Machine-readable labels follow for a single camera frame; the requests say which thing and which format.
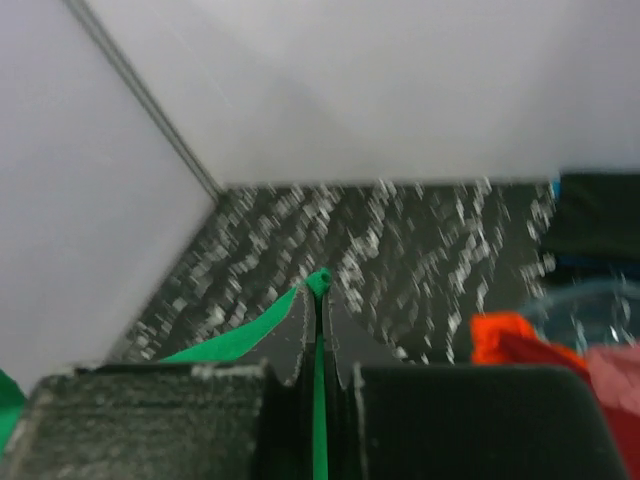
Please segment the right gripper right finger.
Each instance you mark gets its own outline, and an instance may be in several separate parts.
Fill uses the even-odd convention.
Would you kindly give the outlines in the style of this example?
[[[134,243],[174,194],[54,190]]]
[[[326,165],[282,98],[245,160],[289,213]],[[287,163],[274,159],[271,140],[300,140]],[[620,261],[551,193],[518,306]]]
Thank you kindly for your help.
[[[412,365],[322,303],[331,479],[626,479],[587,384],[560,366]]]

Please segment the clear blue plastic basket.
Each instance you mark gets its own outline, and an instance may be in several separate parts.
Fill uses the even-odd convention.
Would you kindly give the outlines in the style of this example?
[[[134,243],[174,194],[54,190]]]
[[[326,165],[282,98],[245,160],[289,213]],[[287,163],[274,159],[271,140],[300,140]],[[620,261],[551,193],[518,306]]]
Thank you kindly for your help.
[[[519,310],[537,335],[579,354],[592,346],[627,346],[639,340],[639,284],[596,279],[550,290]]]

